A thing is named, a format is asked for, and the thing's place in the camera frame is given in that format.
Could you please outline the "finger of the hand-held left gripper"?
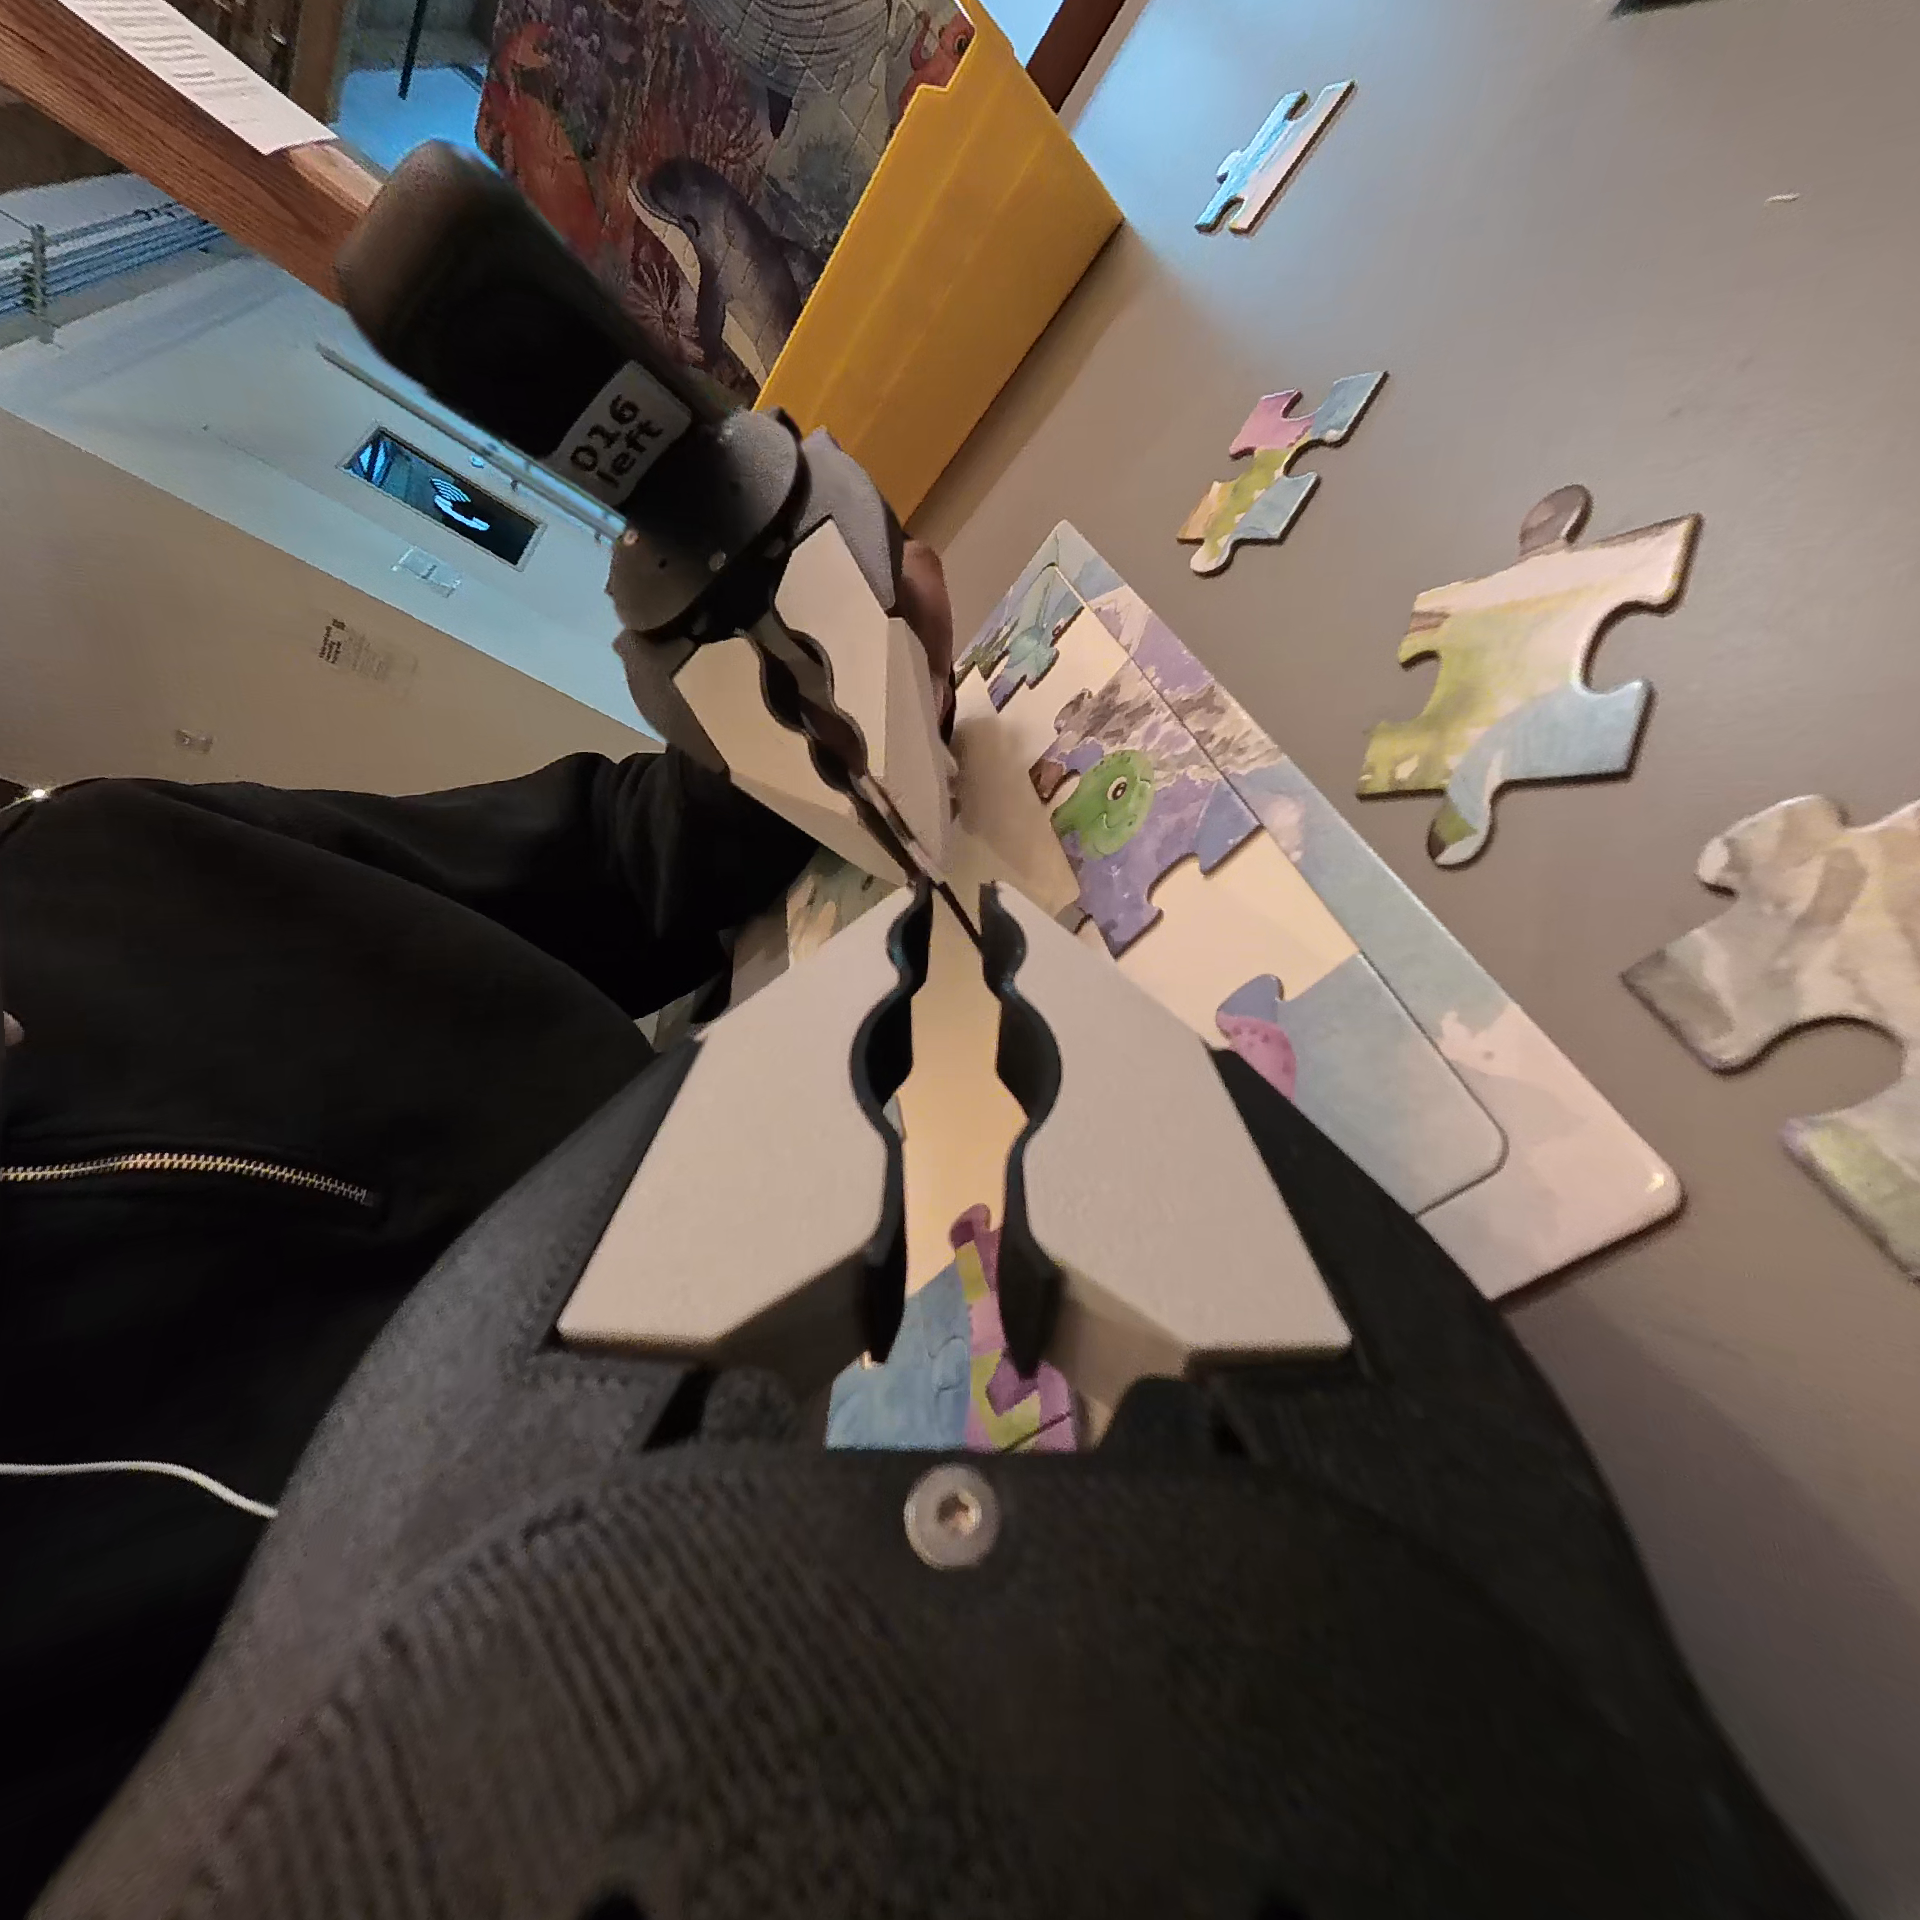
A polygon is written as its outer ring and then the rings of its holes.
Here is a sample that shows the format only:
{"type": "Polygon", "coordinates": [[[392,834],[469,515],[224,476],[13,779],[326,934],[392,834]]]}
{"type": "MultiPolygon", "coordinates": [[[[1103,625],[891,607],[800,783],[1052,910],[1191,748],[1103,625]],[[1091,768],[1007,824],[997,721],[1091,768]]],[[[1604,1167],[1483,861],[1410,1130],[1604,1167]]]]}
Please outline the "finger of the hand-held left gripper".
{"type": "MultiPolygon", "coordinates": [[[[858,679],[852,715],[868,746],[868,775],[935,852],[935,699],[919,638],[890,634],[884,664],[858,679]]],[[[749,638],[702,650],[676,685],[745,793],[862,873],[907,881],[862,828],[852,799],[815,766],[805,734],[784,726],[766,705],[760,656],[749,638]]]]}
{"type": "Polygon", "coordinates": [[[809,746],[901,863],[950,867],[958,766],[919,638],[884,611],[841,531],[813,531],[780,587],[809,746]]]}

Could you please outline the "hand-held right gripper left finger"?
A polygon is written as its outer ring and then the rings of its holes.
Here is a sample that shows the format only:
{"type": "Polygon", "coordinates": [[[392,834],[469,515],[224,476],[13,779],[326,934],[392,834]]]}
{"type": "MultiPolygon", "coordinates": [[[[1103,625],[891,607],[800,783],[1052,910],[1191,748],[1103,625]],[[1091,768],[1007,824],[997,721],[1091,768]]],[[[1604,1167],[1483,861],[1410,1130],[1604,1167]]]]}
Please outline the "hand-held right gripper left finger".
{"type": "Polygon", "coordinates": [[[760,1368],[798,1398],[882,1357],[905,1300],[903,1139],[935,889],[895,891],[729,1010],[559,1321],[569,1349],[760,1368]]]}

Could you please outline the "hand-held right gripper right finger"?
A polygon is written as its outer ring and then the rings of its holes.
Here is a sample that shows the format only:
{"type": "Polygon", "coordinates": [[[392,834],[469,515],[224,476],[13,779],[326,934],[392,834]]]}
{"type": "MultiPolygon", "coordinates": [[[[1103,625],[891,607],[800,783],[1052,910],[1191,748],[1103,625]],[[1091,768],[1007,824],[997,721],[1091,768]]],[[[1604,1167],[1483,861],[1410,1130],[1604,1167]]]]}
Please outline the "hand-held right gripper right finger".
{"type": "Polygon", "coordinates": [[[982,891],[1009,1153],[1009,1357],[1117,1409],[1140,1380],[1344,1357],[1353,1335],[1214,1049],[1007,883],[982,891]]]}

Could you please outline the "pastel purple pink puzzle piece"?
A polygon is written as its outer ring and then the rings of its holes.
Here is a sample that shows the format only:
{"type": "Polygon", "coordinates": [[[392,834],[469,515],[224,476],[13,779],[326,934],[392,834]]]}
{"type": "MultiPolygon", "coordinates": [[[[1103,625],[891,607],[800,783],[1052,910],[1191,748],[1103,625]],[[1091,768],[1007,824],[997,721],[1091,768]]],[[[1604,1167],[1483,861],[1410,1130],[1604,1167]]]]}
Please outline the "pastel purple pink puzzle piece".
{"type": "Polygon", "coordinates": [[[948,871],[907,826],[905,816],[872,775],[864,773],[854,779],[852,803],[862,828],[886,852],[888,859],[899,867],[901,877],[913,883],[925,881],[935,897],[948,906],[950,916],[960,924],[974,948],[980,948],[982,936],[974,914],[954,893],[948,871]]]}

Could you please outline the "dinosaur puzzle tray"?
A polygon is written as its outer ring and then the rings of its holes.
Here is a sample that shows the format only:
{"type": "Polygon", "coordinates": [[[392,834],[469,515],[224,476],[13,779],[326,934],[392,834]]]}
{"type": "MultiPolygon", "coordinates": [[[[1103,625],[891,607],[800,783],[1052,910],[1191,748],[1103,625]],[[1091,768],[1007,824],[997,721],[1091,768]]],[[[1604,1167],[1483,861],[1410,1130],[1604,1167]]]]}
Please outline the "dinosaur puzzle tray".
{"type": "MultiPolygon", "coordinates": [[[[1166,619],[1070,523],[1062,523],[958,662],[964,814],[954,889],[982,936],[987,883],[1019,889],[1101,961],[1211,1045],[1242,1118],[1303,1231],[1353,1345],[1344,1357],[1226,1364],[1175,1394],[1242,1380],[1342,1380],[1393,1341],[1440,1341],[1436,1316],[1485,1337],[1490,1304],[1655,1229],[1682,1190],[1539,1024],[1469,955],[1185,646],[1166,619]],[[1072,697],[1138,664],[1203,760],[1113,856],[1058,836],[1030,769],[1072,697]],[[1406,1212],[1285,1092],[1232,1053],[1216,1008],[1254,977],[1297,995],[1365,955],[1506,1135],[1500,1171],[1428,1214],[1406,1212]]],[[[935,903],[927,983],[911,1004],[917,1067],[905,1108],[907,1269],[917,1222],[948,1231],[976,1204],[1001,1229],[1005,1173],[1025,1118],[995,1069],[999,1004],[982,953],[935,903]]],[[[1136,1382],[1109,1409],[1083,1396],[1079,1451],[1099,1447],[1136,1382]]]]}

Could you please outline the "person's left hand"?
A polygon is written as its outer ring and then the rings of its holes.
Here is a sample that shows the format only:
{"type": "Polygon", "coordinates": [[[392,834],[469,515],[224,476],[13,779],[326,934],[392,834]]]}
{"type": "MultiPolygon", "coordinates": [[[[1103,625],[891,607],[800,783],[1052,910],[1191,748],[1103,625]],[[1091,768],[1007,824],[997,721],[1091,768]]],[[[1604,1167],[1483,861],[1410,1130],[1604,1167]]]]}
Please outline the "person's left hand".
{"type": "Polygon", "coordinates": [[[942,556],[925,540],[903,542],[897,617],[921,640],[942,738],[950,742],[956,715],[954,613],[942,556]]]}

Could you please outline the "dark phone sign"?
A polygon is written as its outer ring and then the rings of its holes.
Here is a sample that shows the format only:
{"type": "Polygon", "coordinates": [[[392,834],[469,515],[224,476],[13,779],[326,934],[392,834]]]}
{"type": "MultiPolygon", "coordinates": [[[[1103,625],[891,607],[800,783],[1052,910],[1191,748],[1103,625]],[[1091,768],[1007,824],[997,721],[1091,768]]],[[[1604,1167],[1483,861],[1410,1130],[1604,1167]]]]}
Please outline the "dark phone sign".
{"type": "Polygon", "coordinates": [[[514,570],[526,566],[543,531],[541,519],[387,427],[363,437],[342,470],[514,570]]]}

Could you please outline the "pink dinosaur head puzzle piece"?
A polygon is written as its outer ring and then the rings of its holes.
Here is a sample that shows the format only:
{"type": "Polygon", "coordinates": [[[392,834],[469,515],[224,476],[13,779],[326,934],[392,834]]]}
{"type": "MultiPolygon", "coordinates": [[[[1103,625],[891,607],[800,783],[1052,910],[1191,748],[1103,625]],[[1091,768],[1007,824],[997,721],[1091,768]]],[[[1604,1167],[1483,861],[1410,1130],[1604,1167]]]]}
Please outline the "pink dinosaur head puzzle piece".
{"type": "Polygon", "coordinates": [[[1492,1177],[1506,1135],[1357,953],[1297,995],[1265,973],[1214,1014],[1218,1034],[1406,1212],[1492,1177]]]}

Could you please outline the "sea animal puzzle board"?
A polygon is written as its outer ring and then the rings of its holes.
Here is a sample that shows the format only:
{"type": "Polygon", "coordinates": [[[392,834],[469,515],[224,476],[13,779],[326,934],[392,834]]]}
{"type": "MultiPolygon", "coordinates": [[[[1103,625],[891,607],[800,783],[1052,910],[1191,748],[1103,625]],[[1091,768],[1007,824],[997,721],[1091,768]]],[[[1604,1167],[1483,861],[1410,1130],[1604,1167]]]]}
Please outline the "sea animal puzzle board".
{"type": "Polygon", "coordinates": [[[506,2],[477,143],[637,323],[754,403],[954,2],[506,2]]]}

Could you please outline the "blue dinosaur body puzzle piece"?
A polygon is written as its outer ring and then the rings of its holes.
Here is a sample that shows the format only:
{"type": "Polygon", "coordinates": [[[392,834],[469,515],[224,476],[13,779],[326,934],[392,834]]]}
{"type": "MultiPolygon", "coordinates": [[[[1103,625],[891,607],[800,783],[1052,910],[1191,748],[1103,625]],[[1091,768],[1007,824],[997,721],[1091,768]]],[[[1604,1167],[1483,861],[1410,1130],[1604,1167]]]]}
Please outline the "blue dinosaur body puzzle piece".
{"type": "Polygon", "coordinates": [[[958,1453],[974,1400],[974,1312],[958,1267],[913,1292],[886,1361],[833,1384],[825,1445],[852,1453],[958,1453]]]}

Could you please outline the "wooden beam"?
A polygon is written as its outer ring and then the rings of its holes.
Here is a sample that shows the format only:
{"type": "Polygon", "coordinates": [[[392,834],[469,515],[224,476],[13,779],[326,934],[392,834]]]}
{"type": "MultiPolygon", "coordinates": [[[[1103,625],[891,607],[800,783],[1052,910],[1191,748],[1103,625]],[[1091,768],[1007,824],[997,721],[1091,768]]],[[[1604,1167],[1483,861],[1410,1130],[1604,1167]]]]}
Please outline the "wooden beam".
{"type": "Polygon", "coordinates": [[[66,4],[3,6],[3,81],[66,131],[345,304],[340,255],[379,182],[330,135],[261,153],[66,4]]]}

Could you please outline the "white paper note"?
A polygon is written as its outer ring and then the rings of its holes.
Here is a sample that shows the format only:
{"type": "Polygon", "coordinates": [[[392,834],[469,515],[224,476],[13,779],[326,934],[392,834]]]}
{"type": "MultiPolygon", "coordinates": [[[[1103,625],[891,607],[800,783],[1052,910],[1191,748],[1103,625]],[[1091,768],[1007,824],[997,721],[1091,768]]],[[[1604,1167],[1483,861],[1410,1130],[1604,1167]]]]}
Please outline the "white paper note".
{"type": "Polygon", "coordinates": [[[66,2],[64,8],[257,155],[275,157],[338,139],[332,128],[167,2],[66,2]]]}

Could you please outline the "yellow plastic bin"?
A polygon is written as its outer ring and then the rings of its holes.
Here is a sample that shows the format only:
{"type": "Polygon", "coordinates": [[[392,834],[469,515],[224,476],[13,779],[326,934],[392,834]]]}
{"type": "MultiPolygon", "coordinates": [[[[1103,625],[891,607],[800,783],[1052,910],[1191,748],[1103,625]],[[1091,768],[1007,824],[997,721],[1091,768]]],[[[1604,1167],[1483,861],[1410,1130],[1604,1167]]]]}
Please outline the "yellow plastic bin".
{"type": "Polygon", "coordinates": [[[921,86],[756,407],[827,431],[909,521],[1122,227],[985,4],[921,86]]]}

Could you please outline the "pink yellow blue puzzle piece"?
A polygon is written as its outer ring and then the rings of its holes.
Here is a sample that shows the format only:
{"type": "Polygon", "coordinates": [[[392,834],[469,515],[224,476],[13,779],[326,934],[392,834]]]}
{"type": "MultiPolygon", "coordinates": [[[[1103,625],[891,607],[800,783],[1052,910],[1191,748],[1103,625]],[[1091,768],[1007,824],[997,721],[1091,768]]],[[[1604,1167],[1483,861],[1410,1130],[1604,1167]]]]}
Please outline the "pink yellow blue puzzle piece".
{"type": "Polygon", "coordinates": [[[1299,460],[1314,447],[1346,445],[1387,382],[1389,372],[1344,376],[1310,413],[1301,411],[1301,390],[1261,396],[1230,445],[1236,470],[1209,486],[1177,531],[1195,548],[1191,572],[1212,578],[1242,546],[1285,540],[1322,480],[1299,460]]]}

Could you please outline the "light blue white puzzle piece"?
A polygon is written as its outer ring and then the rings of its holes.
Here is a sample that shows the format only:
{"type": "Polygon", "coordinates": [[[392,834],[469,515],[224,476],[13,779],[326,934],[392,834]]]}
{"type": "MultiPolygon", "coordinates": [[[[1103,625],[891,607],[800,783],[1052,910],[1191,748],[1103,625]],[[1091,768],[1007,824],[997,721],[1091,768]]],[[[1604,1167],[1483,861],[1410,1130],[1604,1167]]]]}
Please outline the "light blue white puzzle piece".
{"type": "Polygon", "coordinates": [[[1248,237],[1261,227],[1289,180],[1355,92],[1353,79],[1346,79],[1316,92],[1285,94],[1265,116],[1261,129],[1220,163],[1212,196],[1195,219],[1197,231],[1248,237]]]}

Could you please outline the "brown grey puzzle piece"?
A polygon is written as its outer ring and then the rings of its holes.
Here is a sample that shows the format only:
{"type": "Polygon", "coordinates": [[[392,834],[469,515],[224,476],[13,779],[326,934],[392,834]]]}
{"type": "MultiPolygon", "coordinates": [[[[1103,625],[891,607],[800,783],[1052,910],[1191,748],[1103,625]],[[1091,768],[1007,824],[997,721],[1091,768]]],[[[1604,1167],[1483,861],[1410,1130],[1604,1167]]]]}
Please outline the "brown grey puzzle piece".
{"type": "Polygon", "coordinates": [[[1721,914],[1623,971],[1710,1069],[1735,1071],[1821,1024],[1919,1043],[1919,805],[1854,826],[1796,797],[1710,842],[1698,879],[1721,914]]]}

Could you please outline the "green yellow puzzle piece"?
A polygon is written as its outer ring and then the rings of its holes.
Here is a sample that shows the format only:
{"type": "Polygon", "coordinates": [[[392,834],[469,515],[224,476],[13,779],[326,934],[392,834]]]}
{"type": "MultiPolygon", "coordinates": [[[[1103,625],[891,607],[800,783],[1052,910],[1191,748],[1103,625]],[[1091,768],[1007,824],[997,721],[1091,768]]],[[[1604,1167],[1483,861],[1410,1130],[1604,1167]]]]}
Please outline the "green yellow puzzle piece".
{"type": "Polygon", "coordinates": [[[1909,1278],[1919,1276],[1919,1110],[1894,1098],[1811,1118],[1782,1130],[1790,1157],[1870,1235],[1909,1278]]]}

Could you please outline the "white wall label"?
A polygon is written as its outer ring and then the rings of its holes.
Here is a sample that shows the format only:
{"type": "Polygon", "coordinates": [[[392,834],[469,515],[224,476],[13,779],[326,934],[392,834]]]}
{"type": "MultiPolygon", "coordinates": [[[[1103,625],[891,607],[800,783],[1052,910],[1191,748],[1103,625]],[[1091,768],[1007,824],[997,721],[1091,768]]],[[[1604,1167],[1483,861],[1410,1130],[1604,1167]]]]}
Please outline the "white wall label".
{"type": "Polygon", "coordinates": [[[320,632],[316,660],[334,674],[367,681],[394,697],[406,697],[420,670],[418,656],[387,638],[373,636],[330,617],[320,632]]]}

